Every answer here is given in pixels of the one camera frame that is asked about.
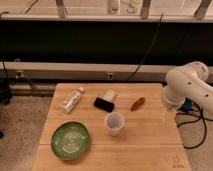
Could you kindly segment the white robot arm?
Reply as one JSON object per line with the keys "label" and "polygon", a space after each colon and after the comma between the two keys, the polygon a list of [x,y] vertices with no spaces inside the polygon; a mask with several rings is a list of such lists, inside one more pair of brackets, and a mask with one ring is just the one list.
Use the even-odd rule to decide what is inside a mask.
{"label": "white robot arm", "polygon": [[213,114],[213,87],[206,83],[208,76],[208,67],[199,61],[170,69],[161,96],[163,105],[168,109],[178,109],[188,98]]}

